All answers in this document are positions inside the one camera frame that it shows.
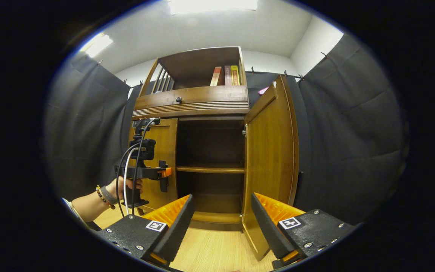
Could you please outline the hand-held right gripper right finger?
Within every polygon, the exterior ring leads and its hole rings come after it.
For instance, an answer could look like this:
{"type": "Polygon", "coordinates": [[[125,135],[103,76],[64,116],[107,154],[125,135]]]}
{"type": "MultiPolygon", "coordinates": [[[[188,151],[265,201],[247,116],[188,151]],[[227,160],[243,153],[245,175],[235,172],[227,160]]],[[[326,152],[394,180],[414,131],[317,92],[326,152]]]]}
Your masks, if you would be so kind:
{"type": "Polygon", "coordinates": [[[323,210],[304,212],[260,193],[252,193],[251,207],[276,257],[275,270],[314,258],[358,228],[323,210]]]}

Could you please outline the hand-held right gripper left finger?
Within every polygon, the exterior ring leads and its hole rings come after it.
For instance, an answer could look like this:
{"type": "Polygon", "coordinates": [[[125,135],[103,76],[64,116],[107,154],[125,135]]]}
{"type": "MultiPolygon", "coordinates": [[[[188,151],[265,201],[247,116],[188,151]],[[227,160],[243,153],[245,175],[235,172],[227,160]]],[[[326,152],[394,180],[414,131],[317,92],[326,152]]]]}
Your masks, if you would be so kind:
{"type": "Polygon", "coordinates": [[[173,262],[195,212],[188,194],[146,215],[127,215],[98,231],[115,249],[157,266],[173,262]]]}

